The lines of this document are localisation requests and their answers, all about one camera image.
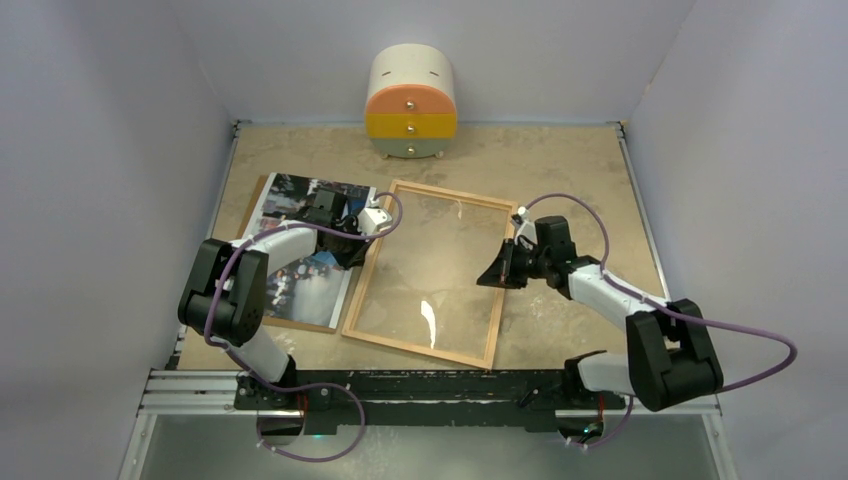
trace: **printed photo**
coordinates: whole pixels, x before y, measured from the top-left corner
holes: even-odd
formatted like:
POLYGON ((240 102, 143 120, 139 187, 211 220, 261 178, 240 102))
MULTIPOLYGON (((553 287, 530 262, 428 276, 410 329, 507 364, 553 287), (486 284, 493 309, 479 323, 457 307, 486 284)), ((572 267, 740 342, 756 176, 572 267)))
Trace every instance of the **printed photo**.
MULTIPOLYGON (((274 228, 285 216, 311 205, 319 187, 347 196, 344 214, 363 206, 375 189, 296 175, 272 174, 251 216, 245 235, 274 228)), ((293 262, 268 276, 265 315, 335 329, 338 326, 350 272, 328 252, 293 262)))

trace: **gray wall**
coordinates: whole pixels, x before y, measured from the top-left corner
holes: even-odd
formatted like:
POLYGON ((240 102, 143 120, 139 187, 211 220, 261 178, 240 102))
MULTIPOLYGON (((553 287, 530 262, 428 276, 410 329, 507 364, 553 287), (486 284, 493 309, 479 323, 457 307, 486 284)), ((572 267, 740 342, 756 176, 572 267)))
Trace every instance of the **gray wall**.
POLYGON ((621 120, 694 0, 171 0, 236 118, 361 121, 374 56, 431 44, 460 120, 621 120))
POLYGON ((0 4, 0 470, 115 478, 228 117, 163 1, 0 4))
MULTIPOLYGON (((794 338, 795 365, 721 396, 741 478, 845 478, 848 3, 701 0, 629 143, 673 293, 794 338)), ((718 336, 726 377, 780 360, 718 336)))

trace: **beige tabletop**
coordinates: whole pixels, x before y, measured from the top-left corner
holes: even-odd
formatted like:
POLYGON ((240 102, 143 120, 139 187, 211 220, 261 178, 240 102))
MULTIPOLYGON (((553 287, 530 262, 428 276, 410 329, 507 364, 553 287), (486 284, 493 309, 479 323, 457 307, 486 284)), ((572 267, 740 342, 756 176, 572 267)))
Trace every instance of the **beige tabletop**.
MULTIPOLYGON (((234 239, 257 179, 279 172, 371 185, 409 180, 524 204, 568 192, 594 206, 609 229, 609 268, 624 280, 662 295, 624 157, 612 127, 462 127, 442 159, 381 159, 356 127, 246 127, 241 130, 213 236, 234 239)), ((578 205, 551 199, 534 218, 563 215, 579 254, 600 258, 603 241, 578 205)), ((342 310, 346 316, 353 285, 342 310)), ((306 369, 471 368, 335 334, 266 327, 306 369)), ((593 350, 624 352, 624 333, 594 311, 568 301, 541 280, 506 292, 494 368, 559 368, 593 350)), ((236 369, 226 355, 189 330, 180 369, 236 369)))

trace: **picture frame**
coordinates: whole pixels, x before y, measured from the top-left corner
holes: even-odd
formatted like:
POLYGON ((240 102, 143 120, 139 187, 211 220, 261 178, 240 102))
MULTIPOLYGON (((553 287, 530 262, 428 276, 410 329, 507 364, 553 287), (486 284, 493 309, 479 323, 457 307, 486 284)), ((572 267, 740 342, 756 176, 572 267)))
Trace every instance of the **picture frame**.
MULTIPOLYGON (((518 204, 516 202, 486 197, 473 193, 449 190, 441 187, 434 187, 430 185, 408 182, 404 180, 394 180, 391 184, 391 187, 389 188, 389 192, 392 192, 394 194, 408 192, 429 197, 455 200, 467 204, 501 210, 504 212, 506 218, 504 226, 504 236, 512 237, 514 235, 514 227, 510 221, 510 217, 518 210, 518 204)), ((391 197, 387 197, 384 208, 389 212, 392 212, 393 203, 394 202, 391 197)), ((357 322, 359 321, 360 314, 362 313, 362 307, 365 302, 366 294, 368 292, 368 287, 372 281, 372 277, 374 276, 377 267, 380 249, 383 246, 383 241, 383 238, 375 240, 374 245, 372 245, 368 251, 368 254, 365 259, 365 264, 362 267, 359 282, 357 283, 356 289, 354 290, 350 307, 348 309, 348 313, 345 317, 344 324, 342 326, 342 335, 347 338, 353 338, 370 343, 375 343, 378 345, 396 348, 407 352, 413 352, 421 355, 461 363, 464 365, 470 365, 477 368, 491 370, 492 365, 494 363, 495 348, 497 345, 498 331, 500 329, 501 314, 503 311, 505 293, 505 290, 503 289, 494 289, 494 302, 489 316, 486 344, 482 358, 477 358, 472 355, 467 355, 459 352, 441 350, 432 347, 428 348, 426 346, 416 345, 407 341, 392 339, 356 330, 357 322)))

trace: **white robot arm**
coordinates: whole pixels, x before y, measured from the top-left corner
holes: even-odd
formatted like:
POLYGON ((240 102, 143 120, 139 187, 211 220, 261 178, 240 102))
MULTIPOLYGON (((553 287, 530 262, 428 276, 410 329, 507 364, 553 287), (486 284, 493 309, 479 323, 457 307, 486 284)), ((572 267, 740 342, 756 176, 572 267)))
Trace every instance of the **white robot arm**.
POLYGON ((478 285, 515 289, 524 288, 530 278, 544 278, 548 286, 597 311, 627 335, 626 355, 591 352, 567 360, 565 375, 572 390, 636 396, 657 411, 722 387, 721 366, 706 327, 675 322, 646 301, 700 318, 697 305, 686 299, 670 302, 602 272, 598 260, 577 255, 564 217, 532 222, 521 208, 513 222, 515 239, 504 240, 478 285), (641 298, 614 288, 604 275, 641 298), (666 340, 679 346, 667 348, 666 340))
MULTIPOLYGON (((342 217, 345 204, 343 194, 319 190, 311 206, 301 209, 280 227, 308 223, 347 234, 373 235, 392 223, 391 215, 374 200, 355 215, 342 217)), ((204 334, 224 264, 238 247, 252 240, 249 237, 232 242, 209 239, 201 244, 180 300, 180 322, 204 334)), ((311 228, 284 229, 253 243, 241 254, 224 284, 213 317, 212 342, 232 352, 262 378, 271 383, 285 383, 287 372, 293 375, 294 361, 260 326, 268 275, 318 251, 329 251, 345 269, 358 266, 369 246, 365 240, 338 238, 311 228)))

